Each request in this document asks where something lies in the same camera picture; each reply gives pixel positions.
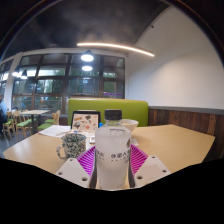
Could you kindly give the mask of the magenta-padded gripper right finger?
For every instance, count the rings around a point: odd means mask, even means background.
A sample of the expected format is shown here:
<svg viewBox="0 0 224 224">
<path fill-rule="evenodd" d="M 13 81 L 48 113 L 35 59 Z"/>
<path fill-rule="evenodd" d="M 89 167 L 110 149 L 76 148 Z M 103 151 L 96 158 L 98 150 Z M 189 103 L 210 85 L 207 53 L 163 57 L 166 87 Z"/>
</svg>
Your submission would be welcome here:
<svg viewBox="0 0 224 224">
<path fill-rule="evenodd" d="M 171 172 L 156 155 L 148 156 L 137 146 L 131 146 L 128 171 L 131 188 L 143 187 L 170 174 Z"/>
</svg>

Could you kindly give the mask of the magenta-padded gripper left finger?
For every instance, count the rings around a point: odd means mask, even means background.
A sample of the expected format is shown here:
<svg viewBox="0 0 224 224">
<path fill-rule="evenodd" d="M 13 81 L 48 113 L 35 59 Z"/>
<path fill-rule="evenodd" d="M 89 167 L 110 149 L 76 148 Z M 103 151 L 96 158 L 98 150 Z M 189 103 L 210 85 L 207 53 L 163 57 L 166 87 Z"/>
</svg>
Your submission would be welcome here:
<svg viewBox="0 0 224 224">
<path fill-rule="evenodd" d="M 91 147 L 77 158 L 69 158 L 56 175 L 84 188 L 95 188 L 97 174 L 95 168 L 95 147 Z"/>
</svg>

